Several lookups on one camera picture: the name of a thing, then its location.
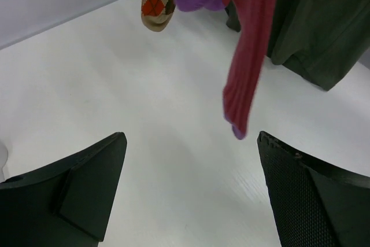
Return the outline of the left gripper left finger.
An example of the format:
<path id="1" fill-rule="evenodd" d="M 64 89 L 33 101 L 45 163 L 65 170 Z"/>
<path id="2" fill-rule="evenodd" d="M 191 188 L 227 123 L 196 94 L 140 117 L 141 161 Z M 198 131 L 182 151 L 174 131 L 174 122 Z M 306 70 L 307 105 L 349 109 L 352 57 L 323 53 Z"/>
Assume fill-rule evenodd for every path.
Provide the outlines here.
<path id="1" fill-rule="evenodd" d="M 116 132 L 1 183 L 1 246 L 98 246 L 104 240 L 127 149 Z"/>

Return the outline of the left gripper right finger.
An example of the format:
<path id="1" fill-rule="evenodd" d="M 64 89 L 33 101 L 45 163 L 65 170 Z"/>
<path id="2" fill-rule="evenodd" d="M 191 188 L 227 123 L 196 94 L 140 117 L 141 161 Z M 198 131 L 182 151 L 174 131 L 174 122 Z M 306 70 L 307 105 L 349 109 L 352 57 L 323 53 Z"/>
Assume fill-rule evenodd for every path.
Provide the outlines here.
<path id="1" fill-rule="evenodd" d="M 257 145 L 281 246 L 369 246 L 369 177 L 265 131 Z"/>

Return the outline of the maroon purple sock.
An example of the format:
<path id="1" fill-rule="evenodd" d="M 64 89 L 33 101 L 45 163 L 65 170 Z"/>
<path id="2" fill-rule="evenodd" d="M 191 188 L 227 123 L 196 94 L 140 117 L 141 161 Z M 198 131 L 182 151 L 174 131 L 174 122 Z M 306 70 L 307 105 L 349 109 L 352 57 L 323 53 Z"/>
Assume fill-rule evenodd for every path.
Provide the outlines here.
<path id="1" fill-rule="evenodd" d="M 230 2 L 235 5 L 241 31 L 223 89 L 223 109 L 234 135 L 243 139 L 267 53 L 276 0 L 175 0 L 182 12 L 220 10 Z"/>

